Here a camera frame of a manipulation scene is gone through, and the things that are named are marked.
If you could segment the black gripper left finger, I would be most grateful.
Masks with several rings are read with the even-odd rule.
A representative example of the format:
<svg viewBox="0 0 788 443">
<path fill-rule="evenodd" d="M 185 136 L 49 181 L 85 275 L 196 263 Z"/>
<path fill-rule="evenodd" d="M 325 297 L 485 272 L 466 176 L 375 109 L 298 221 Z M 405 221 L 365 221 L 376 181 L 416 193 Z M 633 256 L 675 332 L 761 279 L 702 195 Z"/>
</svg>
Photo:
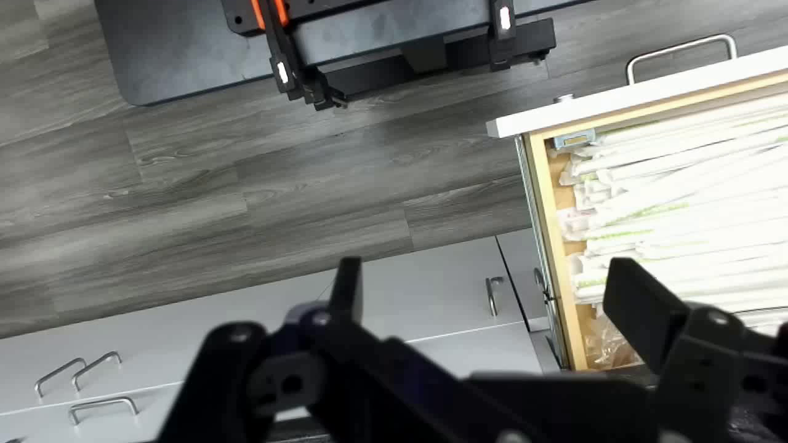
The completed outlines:
<svg viewBox="0 0 788 443">
<path fill-rule="evenodd" d="M 362 321 L 362 296 L 365 296 L 362 258 L 346 256 L 336 267 L 328 311 L 335 318 L 359 322 Z"/>
</svg>

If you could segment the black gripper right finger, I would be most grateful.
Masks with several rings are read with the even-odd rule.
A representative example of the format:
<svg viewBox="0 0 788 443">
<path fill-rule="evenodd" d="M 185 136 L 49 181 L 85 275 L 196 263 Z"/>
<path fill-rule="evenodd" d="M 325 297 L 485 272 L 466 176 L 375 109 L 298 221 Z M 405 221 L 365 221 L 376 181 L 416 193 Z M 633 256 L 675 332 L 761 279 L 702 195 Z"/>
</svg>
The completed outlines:
<svg viewBox="0 0 788 443">
<path fill-rule="evenodd" d="M 606 275 L 604 313 L 640 355 L 660 373 L 689 309 L 633 258 L 612 258 Z"/>
</svg>

